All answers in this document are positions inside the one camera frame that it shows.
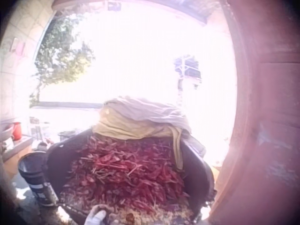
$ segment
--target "metal bowl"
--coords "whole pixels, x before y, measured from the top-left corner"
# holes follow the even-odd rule
[[[0,142],[6,141],[11,137],[14,131],[13,123],[3,123],[0,125]]]

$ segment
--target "folded fabric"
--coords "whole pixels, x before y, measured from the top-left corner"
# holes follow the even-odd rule
[[[189,135],[191,128],[186,116],[173,105],[119,97],[104,104],[93,132],[122,140],[172,136],[175,163],[182,169],[180,138]]]

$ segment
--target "pile of red chilies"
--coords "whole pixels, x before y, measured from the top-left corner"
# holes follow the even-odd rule
[[[117,140],[91,136],[71,164],[63,192],[121,208],[179,210],[188,195],[172,163],[172,138]]]

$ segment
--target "tiled wall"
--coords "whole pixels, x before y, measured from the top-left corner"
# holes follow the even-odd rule
[[[9,15],[0,44],[0,121],[20,120],[26,128],[29,77],[53,16],[52,3],[53,0],[20,0]]]

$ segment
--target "white glove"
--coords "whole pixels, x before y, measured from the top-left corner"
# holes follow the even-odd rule
[[[104,225],[103,220],[105,217],[106,211],[101,210],[100,205],[95,205],[86,218],[84,225]]]

